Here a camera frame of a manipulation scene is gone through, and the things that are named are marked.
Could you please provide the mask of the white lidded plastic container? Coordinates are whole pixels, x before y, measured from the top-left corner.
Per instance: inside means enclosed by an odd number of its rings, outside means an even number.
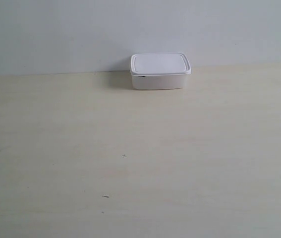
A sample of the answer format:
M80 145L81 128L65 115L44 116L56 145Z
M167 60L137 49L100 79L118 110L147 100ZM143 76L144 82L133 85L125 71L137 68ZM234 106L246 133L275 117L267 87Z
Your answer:
M192 73L183 53L134 54L129 66L132 86L137 90L180 89Z

